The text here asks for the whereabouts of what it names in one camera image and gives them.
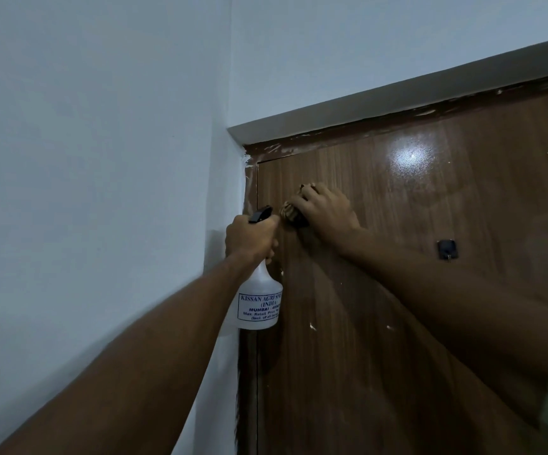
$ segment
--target bottle label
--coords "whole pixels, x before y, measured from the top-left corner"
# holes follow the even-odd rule
[[[268,321],[278,317],[283,293],[269,295],[238,294],[238,319],[241,321]]]

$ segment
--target person's left arm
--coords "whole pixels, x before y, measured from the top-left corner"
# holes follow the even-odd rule
[[[279,218],[227,229],[228,257],[116,337],[78,378],[27,420],[0,455],[169,455],[209,364],[227,309],[273,255]]]

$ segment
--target person's right hand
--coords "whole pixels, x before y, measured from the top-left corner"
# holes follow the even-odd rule
[[[330,191],[325,184],[317,183],[315,187],[305,185],[301,195],[289,202],[306,217],[316,235],[338,252],[346,238],[361,229],[350,201],[338,189]]]

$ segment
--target person's left hand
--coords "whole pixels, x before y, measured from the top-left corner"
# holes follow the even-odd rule
[[[242,255],[255,267],[263,259],[270,263],[278,241],[274,237],[280,223],[278,215],[270,215],[266,220],[249,223],[248,215],[237,215],[225,229],[225,254]]]

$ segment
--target hand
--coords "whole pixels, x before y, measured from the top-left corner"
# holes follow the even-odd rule
[[[361,226],[346,195],[338,189],[330,191],[323,183],[305,185],[300,195],[289,200],[306,217],[316,235],[341,251],[346,237]]]
[[[266,220],[249,223],[248,215],[237,215],[234,221],[225,229],[225,254],[240,255],[257,267],[265,259],[270,263],[274,257],[274,248],[278,241],[274,237],[280,217],[270,215]]]

